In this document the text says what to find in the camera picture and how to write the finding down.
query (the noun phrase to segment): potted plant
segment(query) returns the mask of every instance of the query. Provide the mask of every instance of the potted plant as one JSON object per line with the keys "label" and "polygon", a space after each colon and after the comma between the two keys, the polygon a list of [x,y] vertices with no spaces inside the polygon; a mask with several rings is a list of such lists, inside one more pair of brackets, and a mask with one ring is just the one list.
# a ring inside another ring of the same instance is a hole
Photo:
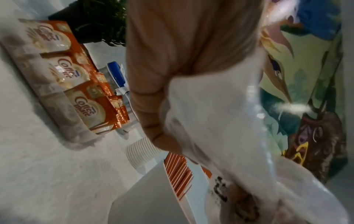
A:
{"label": "potted plant", "polygon": [[77,0],[49,16],[68,23],[80,44],[104,41],[125,46],[126,9],[118,0]]}

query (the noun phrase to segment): white tablecloth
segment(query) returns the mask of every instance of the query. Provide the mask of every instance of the white tablecloth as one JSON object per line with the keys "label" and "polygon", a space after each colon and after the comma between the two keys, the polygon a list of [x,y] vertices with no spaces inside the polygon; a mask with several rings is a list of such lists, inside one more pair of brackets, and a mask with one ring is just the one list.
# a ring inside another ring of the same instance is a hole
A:
{"label": "white tablecloth", "polygon": [[[59,0],[1,0],[0,16],[43,18],[61,8]],[[0,77],[0,223],[107,223],[111,203],[141,177],[125,155],[141,131],[70,144],[3,48]]]}

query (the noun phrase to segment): white paper cup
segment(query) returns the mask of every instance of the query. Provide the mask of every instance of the white paper cup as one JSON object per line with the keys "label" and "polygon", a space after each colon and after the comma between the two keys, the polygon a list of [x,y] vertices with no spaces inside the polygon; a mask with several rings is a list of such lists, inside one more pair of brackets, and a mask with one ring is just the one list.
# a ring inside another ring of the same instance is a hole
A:
{"label": "white paper cup", "polygon": [[112,204],[108,224],[191,224],[163,162]]}
{"label": "white paper cup", "polygon": [[126,156],[135,169],[145,165],[162,152],[163,151],[156,148],[147,137],[136,141],[126,148]]}

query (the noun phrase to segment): white plastic bag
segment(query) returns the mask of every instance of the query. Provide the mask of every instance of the white plastic bag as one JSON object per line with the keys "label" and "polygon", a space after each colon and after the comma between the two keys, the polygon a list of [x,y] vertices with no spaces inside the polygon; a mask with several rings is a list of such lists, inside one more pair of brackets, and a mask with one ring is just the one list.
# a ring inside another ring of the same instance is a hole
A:
{"label": "white plastic bag", "polygon": [[185,156],[213,173],[209,223],[349,223],[342,205],[308,170],[271,157],[256,85],[263,58],[257,51],[228,70],[169,84],[165,129]]}

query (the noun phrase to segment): stack of paper cups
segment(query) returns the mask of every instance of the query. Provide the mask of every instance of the stack of paper cups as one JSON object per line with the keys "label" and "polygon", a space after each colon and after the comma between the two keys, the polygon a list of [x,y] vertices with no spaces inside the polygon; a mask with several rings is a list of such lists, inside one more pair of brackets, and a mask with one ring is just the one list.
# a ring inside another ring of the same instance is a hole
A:
{"label": "stack of paper cups", "polygon": [[126,148],[126,156],[135,169],[145,165],[162,152],[163,151],[156,148],[147,137],[140,139]]}

